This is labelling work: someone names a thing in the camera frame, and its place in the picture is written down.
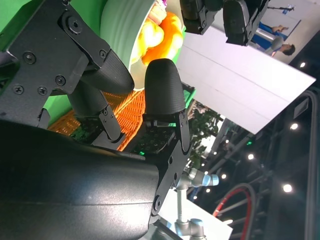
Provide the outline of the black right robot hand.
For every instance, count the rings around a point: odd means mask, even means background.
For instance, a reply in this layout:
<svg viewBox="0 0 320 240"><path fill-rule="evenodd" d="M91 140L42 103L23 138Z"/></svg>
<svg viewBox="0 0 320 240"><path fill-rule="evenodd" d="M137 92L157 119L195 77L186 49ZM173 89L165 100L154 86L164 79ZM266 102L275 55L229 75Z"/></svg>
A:
<svg viewBox="0 0 320 240"><path fill-rule="evenodd" d="M0 237L137 240L191 151L181 79L170 59L145 74L150 131L175 123L154 153L118 151L124 140L104 93L133 78L67 0L31 0L0 34Z"/></svg>

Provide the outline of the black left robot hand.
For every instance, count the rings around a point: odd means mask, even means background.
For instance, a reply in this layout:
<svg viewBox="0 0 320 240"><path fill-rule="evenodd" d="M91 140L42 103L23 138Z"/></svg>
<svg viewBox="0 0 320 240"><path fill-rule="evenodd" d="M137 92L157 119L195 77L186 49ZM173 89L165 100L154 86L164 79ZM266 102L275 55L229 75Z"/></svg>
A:
<svg viewBox="0 0 320 240"><path fill-rule="evenodd" d="M227 43L247 46L268 8L268 0L181 0L186 32L203 35L222 10Z"/></svg>

